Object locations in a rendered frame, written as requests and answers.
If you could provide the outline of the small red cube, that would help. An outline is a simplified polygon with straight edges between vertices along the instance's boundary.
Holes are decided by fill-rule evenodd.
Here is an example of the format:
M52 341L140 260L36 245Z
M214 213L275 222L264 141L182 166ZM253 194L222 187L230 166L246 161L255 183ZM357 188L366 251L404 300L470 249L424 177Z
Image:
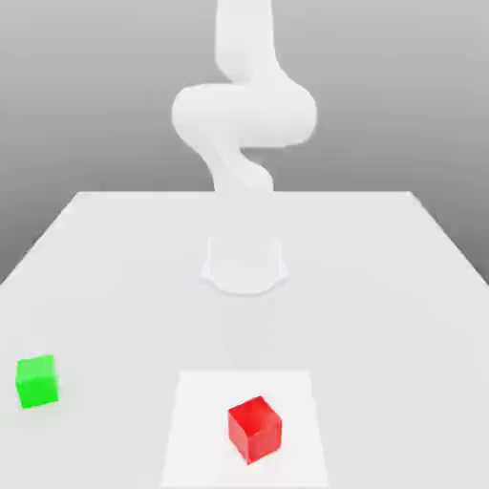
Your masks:
M227 411L228 438L247 465L282 446L283 420L261 396Z

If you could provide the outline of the small green cube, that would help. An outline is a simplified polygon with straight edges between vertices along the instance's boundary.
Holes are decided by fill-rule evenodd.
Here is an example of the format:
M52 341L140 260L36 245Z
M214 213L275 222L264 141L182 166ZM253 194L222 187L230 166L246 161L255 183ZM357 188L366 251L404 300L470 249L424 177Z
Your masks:
M23 409L57 402L58 378L53 355L18 360L15 387Z

